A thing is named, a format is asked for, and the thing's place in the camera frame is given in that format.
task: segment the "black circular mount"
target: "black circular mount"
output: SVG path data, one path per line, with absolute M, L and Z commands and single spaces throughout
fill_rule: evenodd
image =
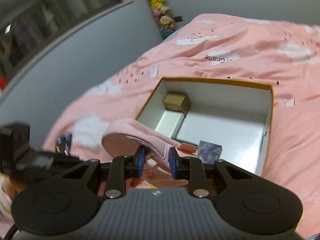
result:
M 56 183 L 44 181 L 21 192 L 12 202 L 11 211 L 20 230 L 54 236 L 85 225 L 99 206 L 97 196 L 85 185 L 60 179 Z
M 257 235 L 275 235 L 297 226 L 302 205 L 291 191 L 259 179 L 234 180 L 215 201 L 230 225 Z

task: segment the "cardboard box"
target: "cardboard box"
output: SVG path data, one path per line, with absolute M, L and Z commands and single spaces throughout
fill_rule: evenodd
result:
M 169 92 L 163 100 L 165 109 L 181 112 L 187 116 L 191 104 L 187 94 Z
M 201 78 L 162 78 L 136 120 L 151 129 L 165 122 L 169 92 L 188 95 L 191 108 L 176 135 L 198 144 L 222 145 L 220 158 L 261 175 L 271 134 L 273 90 L 253 82 Z

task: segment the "bedding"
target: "bedding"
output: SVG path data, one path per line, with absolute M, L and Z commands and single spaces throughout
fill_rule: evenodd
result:
M 263 177 L 303 202 L 297 232 L 320 231 L 320 26 L 202 14 L 173 38 L 94 86 L 52 127 L 44 149 L 73 134 L 71 153 L 112 157 L 101 144 L 111 122 L 135 118 L 163 76 L 237 79 L 274 88 L 270 147 Z M 140 187 L 149 187 L 146 181 Z

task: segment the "pink towel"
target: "pink towel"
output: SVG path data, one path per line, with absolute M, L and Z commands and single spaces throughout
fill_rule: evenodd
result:
M 158 188 L 179 187 L 188 183 L 184 179 L 172 178 L 168 160 L 170 147 L 176 147 L 181 157 L 190 156 L 197 149 L 192 145 L 187 147 L 180 144 L 132 118 L 120 119 L 110 124 L 103 135 L 102 145 L 113 158 L 134 155 L 140 145 L 145 146 L 149 151 L 142 179 Z

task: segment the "small brown box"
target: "small brown box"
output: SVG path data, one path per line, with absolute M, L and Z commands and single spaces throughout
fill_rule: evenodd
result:
M 188 96 L 186 94 L 169 92 L 165 99 L 163 100 L 165 109 L 182 112 L 186 117 L 191 104 Z

